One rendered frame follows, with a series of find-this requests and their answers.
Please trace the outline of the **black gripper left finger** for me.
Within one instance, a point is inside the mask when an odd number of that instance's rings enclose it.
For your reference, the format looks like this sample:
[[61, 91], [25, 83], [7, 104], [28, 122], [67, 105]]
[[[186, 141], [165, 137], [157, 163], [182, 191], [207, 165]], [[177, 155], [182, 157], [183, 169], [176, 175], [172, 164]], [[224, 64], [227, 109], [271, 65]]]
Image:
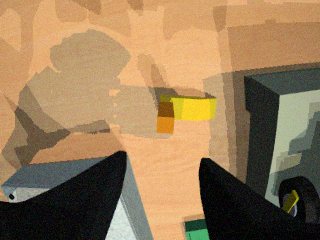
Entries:
[[0, 240], [105, 240], [125, 172], [119, 151], [32, 199], [0, 201]]

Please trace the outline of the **green tray rim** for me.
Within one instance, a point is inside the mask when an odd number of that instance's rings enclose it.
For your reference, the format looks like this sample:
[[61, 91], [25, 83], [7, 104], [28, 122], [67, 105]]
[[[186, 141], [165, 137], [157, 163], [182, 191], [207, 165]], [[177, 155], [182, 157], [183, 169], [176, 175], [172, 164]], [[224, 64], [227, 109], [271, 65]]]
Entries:
[[185, 221], [184, 227], [185, 235], [187, 235], [188, 240], [191, 240], [191, 235], [189, 235], [189, 233], [204, 232], [207, 231], [208, 228], [205, 219]]

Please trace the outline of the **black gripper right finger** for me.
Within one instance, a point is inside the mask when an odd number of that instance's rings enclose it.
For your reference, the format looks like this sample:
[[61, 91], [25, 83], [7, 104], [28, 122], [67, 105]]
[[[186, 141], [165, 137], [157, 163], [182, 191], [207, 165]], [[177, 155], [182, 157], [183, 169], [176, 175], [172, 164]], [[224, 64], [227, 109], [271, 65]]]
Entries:
[[320, 240], [320, 224], [289, 215], [209, 157], [199, 184], [209, 240]]

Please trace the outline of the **green tray floor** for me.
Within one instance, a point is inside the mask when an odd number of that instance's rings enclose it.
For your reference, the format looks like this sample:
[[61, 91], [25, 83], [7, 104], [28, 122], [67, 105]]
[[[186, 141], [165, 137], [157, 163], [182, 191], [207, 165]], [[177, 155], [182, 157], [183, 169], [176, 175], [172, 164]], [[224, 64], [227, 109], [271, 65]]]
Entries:
[[189, 233], [191, 240], [209, 240], [208, 231]]

